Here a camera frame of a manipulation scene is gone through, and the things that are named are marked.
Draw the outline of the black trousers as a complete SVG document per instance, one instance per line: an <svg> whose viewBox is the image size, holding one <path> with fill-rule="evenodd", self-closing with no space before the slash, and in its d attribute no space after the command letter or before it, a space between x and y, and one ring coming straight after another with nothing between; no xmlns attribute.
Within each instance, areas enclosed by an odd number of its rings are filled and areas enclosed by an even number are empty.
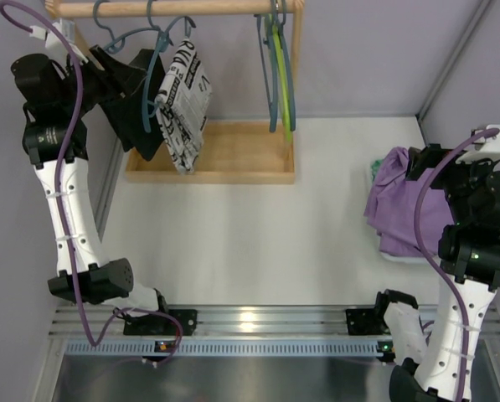
<svg viewBox="0 0 500 402"><path fill-rule="evenodd" d="M164 141L159 123L155 117L149 119L150 130L147 131L142 121L142 113L146 110L142 106L142 96L152 101L165 76L161 59L155 57L154 51L147 50L146 79L142 88L125 100L111 101L101 104L111 127L120 139L124 151L132 148L147 161L152 160L158 148Z"/></svg>

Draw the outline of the black white newsprint garment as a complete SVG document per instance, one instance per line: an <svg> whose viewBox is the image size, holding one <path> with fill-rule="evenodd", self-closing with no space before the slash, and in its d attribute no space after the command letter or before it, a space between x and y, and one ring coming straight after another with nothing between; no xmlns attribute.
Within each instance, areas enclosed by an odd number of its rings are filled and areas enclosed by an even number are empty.
<svg viewBox="0 0 500 402"><path fill-rule="evenodd" d="M195 44L178 46L155 98L156 115L176 171L192 174L204 145L213 87Z"/></svg>

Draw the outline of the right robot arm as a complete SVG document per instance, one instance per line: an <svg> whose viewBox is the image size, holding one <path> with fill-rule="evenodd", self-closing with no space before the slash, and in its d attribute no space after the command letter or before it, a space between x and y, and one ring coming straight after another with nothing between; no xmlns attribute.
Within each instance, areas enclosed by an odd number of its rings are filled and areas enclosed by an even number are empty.
<svg viewBox="0 0 500 402"><path fill-rule="evenodd" d="M376 311L393 339L393 401L468 401L471 371L485 314L500 288L500 146L409 150L405 177L419 182L414 234L440 279L437 316L430 336L416 299L400 291L379 293ZM440 190L452 222L433 259L422 240L420 214L429 190Z"/></svg>

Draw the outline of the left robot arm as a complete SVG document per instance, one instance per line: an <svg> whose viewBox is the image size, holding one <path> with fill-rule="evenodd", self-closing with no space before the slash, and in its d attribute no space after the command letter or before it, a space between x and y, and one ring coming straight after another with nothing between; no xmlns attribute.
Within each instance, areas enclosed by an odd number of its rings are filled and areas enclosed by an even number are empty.
<svg viewBox="0 0 500 402"><path fill-rule="evenodd" d="M11 72L25 98L23 149L47 199L57 247L49 292L60 299L150 311L167 310L160 291L141 285L126 258L112 260L103 250L88 189L87 128L82 117L99 106L124 151L150 160L162 143L158 124L142 126L150 49L128 64L96 45L92 57L61 67L45 54L27 54Z"/></svg>

